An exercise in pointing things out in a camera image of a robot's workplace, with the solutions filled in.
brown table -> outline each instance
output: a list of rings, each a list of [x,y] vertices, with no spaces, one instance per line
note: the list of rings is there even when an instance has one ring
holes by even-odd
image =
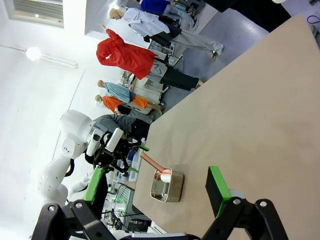
[[[290,240],[319,239],[319,105],[319,48],[296,16],[151,125],[148,155],[185,174],[182,198],[152,199],[143,162],[133,204],[167,232],[202,237],[214,220],[207,170],[219,166],[249,202],[273,201]]]

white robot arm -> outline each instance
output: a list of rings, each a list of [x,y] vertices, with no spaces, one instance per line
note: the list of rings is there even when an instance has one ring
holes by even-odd
[[[70,166],[71,159],[76,159],[85,150],[92,156],[100,146],[100,140],[107,131],[85,114],[70,110],[60,119],[61,133],[66,139],[62,144],[62,155],[50,162],[42,171],[38,190],[45,203],[57,203],[64,206],[68,196],[67,188],[61,184]],[[114,131],[106,149],[113,152],[124,132],[119,128]]]

concrete floor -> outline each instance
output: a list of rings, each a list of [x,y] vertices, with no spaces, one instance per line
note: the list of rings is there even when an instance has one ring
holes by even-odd
[[[301,13],[305,19],[310,15],[320,17],[319,2],[311,6],[308,0],[287,0],[282,5],[291,16]],[[315,26],[320,31],[320,23]],[[214,15],[200,34],[224,44],[222,55],[212,62],[208,52],[187,49],[183,53],[183,60],[180,60],[176,67],[187,75],[204,78],[206,81],[263,39],[268,32],[239,12],[228,9]],[[320,45],[320,33],[317,34],[316,39]],[[170,87],[162,97],[162,100],[167,104],[164,112],[170,110],[191,92]]]

bolt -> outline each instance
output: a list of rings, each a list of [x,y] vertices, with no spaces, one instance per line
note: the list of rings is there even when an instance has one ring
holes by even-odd
[[[82,203],[81,203],[81,202],[76,203],[76,204],[75,204],[75,207],[76,207],[77,209],[81,208],[81,207],[82,207]]]
[[[240,201],[240,199],[235,199],[235,200],[233,200],[233,203],[235,205],[239,205],[241,203],[241,201]]]
[[[265,201],[262,201],[260,202],[260,206],[264,208],[265,206],[267,206],[267,203]]]
[[[49,206],[49,208],[48,208],[48,209],[49,209],[49,211],[50,211],[50,212],[53,212],[53,211],[56,209],[56,207],[55,207],[55,206],[53,206],[53,205],[51,205],[51,206]]]

stainless steel tray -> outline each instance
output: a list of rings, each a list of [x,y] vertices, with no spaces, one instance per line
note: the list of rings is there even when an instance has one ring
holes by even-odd
[[[183,173],[171,170],[171,181],[163,182],[158,170],[155,171],[150,195],[162,203],[176,203],[180,201],[185,176]]]

